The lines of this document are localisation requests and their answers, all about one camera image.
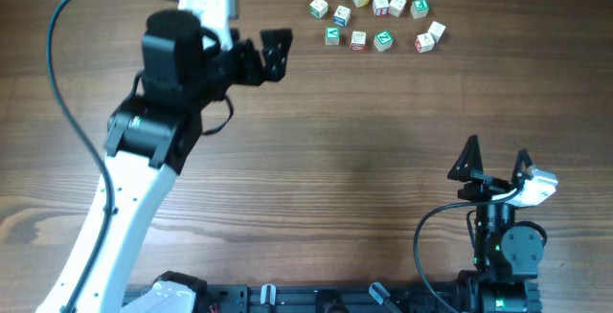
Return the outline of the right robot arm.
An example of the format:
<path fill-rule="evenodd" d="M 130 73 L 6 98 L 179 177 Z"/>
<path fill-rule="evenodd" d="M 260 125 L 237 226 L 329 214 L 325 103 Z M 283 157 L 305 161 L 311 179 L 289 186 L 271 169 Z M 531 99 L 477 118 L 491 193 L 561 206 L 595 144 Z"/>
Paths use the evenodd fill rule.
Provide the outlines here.
<path fill-rule="evenodd" d="M 549 198 L 556 191 L 556 177 L 537 168 L 525 150 L 518 152 L 510 180 L 486 175 L 475 135 L 467 139 L 447 177 L 464 184 L 459 198 L 477 205 L 471 232 L 475 269 L 459 273 L 451 305 L 458 312 L 541 312 L 535 280 L 547 234 L 515 215 Z"/>

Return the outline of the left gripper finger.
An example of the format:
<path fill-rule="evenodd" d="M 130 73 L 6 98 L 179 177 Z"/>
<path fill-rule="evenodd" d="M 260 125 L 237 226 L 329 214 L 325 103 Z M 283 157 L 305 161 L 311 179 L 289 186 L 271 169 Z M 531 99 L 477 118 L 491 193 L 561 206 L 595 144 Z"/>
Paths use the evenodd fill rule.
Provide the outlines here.
<path fill-rule="evenodd" d="M 266 81 L 280 81 L 284 78 L 290 46 L 290 40 L 263 46 L 263 76 Z"/>
<path fill-rule="evenodd" d="M 293 41 L 292 30 L 287 28 L 261 30 L 260 35 L 263 47 L 289 48 Z"/>

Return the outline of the cream wooden block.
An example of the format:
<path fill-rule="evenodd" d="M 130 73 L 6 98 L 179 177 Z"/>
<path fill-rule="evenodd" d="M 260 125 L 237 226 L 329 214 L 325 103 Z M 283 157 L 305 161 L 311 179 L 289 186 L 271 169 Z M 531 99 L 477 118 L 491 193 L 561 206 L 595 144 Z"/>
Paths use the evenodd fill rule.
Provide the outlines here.
<path fill-rule="evenodd" d="M 400 17 L 405 9 L 406 3 L 406 0 L 391 0 L 389 3 L 389 14 Z"/>

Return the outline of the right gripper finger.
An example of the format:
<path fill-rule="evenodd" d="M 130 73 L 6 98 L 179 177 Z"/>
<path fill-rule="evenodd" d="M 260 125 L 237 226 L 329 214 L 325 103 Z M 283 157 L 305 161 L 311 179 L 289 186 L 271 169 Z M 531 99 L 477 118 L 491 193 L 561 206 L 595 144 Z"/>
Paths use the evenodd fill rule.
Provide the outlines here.
<path fill-rule="evenodd" d="M 520 149 L 511 175 L 511 183 L 516 189 L 521 189 L 524 182 L 531 178 L 528 169 L 533 165 L 532 159 L 526 149 Z"/>
<path fill-rule="evenodd" d="M 478 136 L 471 135 L 466 140 L 458 160 L 447 173 L 447 178 L 460 182 L 469 182 L 477 180 L 482 174 L 483 162 Z"/>

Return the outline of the blue edged wooden block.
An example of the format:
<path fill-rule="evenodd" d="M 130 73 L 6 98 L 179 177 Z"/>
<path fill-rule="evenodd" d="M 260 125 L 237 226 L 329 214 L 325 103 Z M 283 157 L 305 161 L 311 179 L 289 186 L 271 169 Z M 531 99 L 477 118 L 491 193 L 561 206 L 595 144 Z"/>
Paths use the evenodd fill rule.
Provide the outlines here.
<path fill-rule="evenodd" d="M 344 6 L 338 6 L 333 15 L 333 23 L 340 27 L 346 27 L 349 23 L 350 18 L 351 9 Z"/>

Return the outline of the red I wooden block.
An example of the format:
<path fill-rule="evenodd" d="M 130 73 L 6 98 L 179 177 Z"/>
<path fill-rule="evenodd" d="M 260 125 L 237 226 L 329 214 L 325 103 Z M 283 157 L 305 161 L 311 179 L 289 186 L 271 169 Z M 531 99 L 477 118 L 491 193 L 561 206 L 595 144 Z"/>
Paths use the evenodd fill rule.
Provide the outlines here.
<path fill-rule="evenodd" d="M 386 15 L 389 12 L 389 0 L 373 0 L 373 10 L 375 16 Z"/>

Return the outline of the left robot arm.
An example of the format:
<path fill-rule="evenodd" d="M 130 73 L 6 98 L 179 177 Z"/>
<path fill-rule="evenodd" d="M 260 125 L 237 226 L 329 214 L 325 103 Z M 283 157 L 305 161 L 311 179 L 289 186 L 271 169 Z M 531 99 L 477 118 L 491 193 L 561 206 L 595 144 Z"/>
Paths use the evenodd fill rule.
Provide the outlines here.
<path fill-rule="evenodd" d="M 101 179 L 78 239 L 40 312 L 118 312 L 153 216 L 198 140 L 202 110 L 233 84 L 280 81 L 290 29 L 261 31 L 262 48 L 230 42 L 188 11 L 159 11 L 142 38 L 144 68 L 107 124 Z"/>

